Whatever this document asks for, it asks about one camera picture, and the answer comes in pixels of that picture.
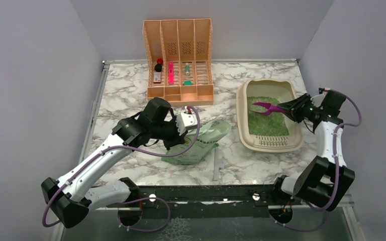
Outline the beige litter box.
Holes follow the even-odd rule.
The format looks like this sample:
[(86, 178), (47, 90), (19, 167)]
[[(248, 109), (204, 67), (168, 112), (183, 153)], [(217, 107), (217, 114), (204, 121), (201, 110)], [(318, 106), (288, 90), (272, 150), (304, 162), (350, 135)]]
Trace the beige litter box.
[(297, 97), (294, 85), (288, 80), (252, 79), (236, 92), (237, 125), (241, 143), (248, 149), (265, 153), (284, 153), (298, 150), (303, 143), (301, 125), (283, 113), (263, 114), (269, 108)]

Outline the green litter bag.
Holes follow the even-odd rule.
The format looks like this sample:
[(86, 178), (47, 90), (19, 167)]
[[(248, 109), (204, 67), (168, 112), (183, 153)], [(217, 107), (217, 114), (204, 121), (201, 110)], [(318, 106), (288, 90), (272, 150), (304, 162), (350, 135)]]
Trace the green litter bag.
[(201, 162), (212, 149), (219, 144), (218, 141), (231, 132), (232, 125), (222, 119), (203, 124), (194, 145), (185, 153), (174, 157), (162, 157), (161, 160), (173, 165), (195, 165)]

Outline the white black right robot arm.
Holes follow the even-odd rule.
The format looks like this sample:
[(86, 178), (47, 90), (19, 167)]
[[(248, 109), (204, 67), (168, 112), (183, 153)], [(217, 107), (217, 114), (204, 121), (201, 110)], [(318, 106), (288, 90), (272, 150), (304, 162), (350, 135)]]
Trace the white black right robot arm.
[(342, 155), (341, 137), (347, 124), (338, 116), (347, 99), (343, 93), (322, 89), (319, 95), (303, 94), (277, 105), (290, 120), (300, 123), (307, 119), (313, 124), (317, 153), (301, 174), (276, 179), (270, 190), (274, 203), (296, 197), (318, 211), (332, 211), (338, 205), (355, 179)]

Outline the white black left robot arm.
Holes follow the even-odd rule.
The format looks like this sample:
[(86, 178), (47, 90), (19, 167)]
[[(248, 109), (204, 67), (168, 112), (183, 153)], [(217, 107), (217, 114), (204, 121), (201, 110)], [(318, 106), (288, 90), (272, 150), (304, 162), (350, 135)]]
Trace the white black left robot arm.
[(142, 212), (140, 188), (128, 177), (101, 187), (95, 183), (116, 163), (133, 153), (148, 154), (149, 141), (162, 141), (170, 150), (182, 144), (189, 131), (199, 131), (201, 119), (197, 109), (186, 106), (175, 114), (171, 104), (160, 97), (148, 101), (143, 110), (122, 118), (104, 142), (87, 158), (58, 179), (46, 178), (41, 189), (46, 202), (42, 225), (50, 227), (47, 215), (53, 212), (56, 223), (72, 228), (96, 209), (112, 204), (137, 205)]

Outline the purple litter scoop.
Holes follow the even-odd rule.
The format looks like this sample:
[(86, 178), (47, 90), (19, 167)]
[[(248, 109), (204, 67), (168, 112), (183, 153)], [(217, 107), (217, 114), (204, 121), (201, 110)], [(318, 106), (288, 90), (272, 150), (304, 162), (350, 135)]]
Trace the purple litter scoop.
[(283, 114), (290, 114), (291, 112), (289, 110), (286, 110), (284, 108), (279, 107), (278, 105), (273, 105), (268, 102), (255, 102), (252, 105), (263, 107), (266, 109), (264, 112), (254, 111), (255, 113), (268, 116), (272, 113), (283, 113)]

